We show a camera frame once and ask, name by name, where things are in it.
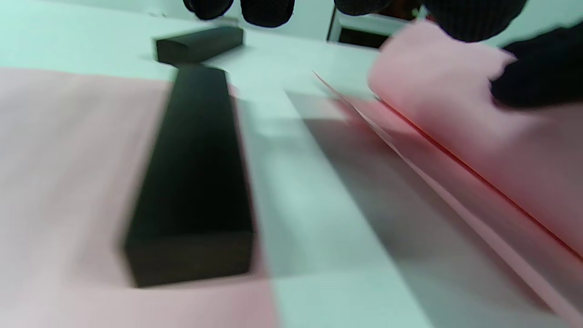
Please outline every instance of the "black glove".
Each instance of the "black glove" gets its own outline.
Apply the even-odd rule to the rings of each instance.
[[[392,0],[335,0],[339,11],[352,16],[386,8]],[[508,27],[522,12],[526,0],[419,0],[435,22],[452,38],[476,42]]]
[[[233,0],[183,0],[186,8],[202,20],[224,15]],[[278,27],[292,17],[294,0],[241,0],[243,18],[261,27]]]
[[[583,101],[583,22],[504,47],[517,57],[491,82],[500,103],[540,107]]]

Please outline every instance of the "pink paper sheet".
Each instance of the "pink paper sheet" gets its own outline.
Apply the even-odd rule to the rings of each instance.
[[[0,69],[0,326],[277,326],[251,274],[131,287],[118,253],[170,84]]]
[[[582,327],[583,183],[575,165],[583,152],[571,120],[580,122],[583,108],[497,109],[488,78],[508,60],[416,23],[383,47],[370,75],[373,92],[398,110],[347,102],[545,302]]]
[[[369,85],[583,260],[583,104],[496,107],[489,79],[512,60],[419,22],[383,46]]]

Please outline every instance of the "white surface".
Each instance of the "white surface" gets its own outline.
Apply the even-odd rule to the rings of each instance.
[[[189,12],[182,0],[43,0],[67,4],[92,6],[143,13],[151,16],[185,20],[198,20]],[[333,0],[296,0],[293,16],[285,25],[275,29],[265,29],[247,23],[241,14],[241,1],[233,0],[233,5],[224,17],[237,19],[246,29],[264,30],[270,33],[326,40],[334,9]]]
[[[0,65],[168,80],[174,71],[152,60],[152,37],[204,26],[20,0],[0,11],[0,29],[10,31],[1,36]],[[360,180],[360,195],[347,189],[337,167],[343,162],[330,161],[318,146],[298,111],[316,122],[334,115],[318,111],[329,103],[299,101],[324,95],[312,70],[340,91],[369,94],[366,75],[375,56],[249,31],[244,49],[211,62],[229,72],[247,114],[246,146],[282,326],[557,327],[556,316],[475,237],[463,235],[447,213],[435,214],[387,162],[365,157],[369,141],[354,148],[368,159],[365,167],[345,167],[357,180],[381,174]],[[349,135],[338,137],[353,152]],[[363,201],[378,212],[368,212]]]

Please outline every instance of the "black foam block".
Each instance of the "black foam block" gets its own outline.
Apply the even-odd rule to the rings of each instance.
[[[156,40],[158,62],[199,64],[243,44],[243,29],[223,26]]]
[[[254,229],[225,73],[179,67],[124,241],[145,287],[242,274]]]

